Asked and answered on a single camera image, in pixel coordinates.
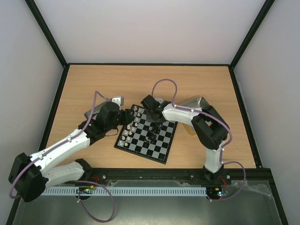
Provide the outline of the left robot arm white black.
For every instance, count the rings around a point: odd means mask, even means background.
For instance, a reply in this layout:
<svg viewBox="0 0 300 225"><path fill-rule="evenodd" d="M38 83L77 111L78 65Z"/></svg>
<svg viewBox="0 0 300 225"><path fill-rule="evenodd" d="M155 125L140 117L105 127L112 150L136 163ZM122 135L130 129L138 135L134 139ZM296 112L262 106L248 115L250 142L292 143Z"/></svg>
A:
<svg viewBox="0 0 300 225"><path fill-rule="evenodd" d="M134 110L123 110L117 103L105 102L98 113L91 113L77 129L54 145L29 156L19 154L8 178L12 189L17 191L16 198L31 202L49 187L81 179L85 170L80 163L58 164L103 139L107 132L120 125L126 126L133 120Z"/></svg>

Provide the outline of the black chess pieces pile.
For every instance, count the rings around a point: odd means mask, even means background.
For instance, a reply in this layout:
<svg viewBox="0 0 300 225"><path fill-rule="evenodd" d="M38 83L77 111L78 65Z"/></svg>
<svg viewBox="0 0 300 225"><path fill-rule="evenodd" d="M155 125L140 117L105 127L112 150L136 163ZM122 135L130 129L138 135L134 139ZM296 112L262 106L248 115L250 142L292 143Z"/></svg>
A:
<svg viewBox="0 0 300 225"><path fill-rule="evenodd" d="M145 121L143 129L146 131L146 136L143 142L143 147L148 148L150 144L155 145L157 143L162 125L162 122Z"/></svg>

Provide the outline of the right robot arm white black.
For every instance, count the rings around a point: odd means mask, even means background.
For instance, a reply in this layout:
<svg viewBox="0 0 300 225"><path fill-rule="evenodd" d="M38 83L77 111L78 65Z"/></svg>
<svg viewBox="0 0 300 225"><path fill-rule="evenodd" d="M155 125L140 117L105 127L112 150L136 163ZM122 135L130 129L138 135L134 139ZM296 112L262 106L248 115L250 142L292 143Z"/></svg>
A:
<svg viewBox="0 0 300 225"><path fill-rule="evenodd" d="M147 117L153 122L175 121L192 126L200 143L206 148L204 178L208 183L216 183L224 168L222 154L230 129L211 105L202 108L188 108L170 101L159 102L148 95L141 101Z"/></svg>

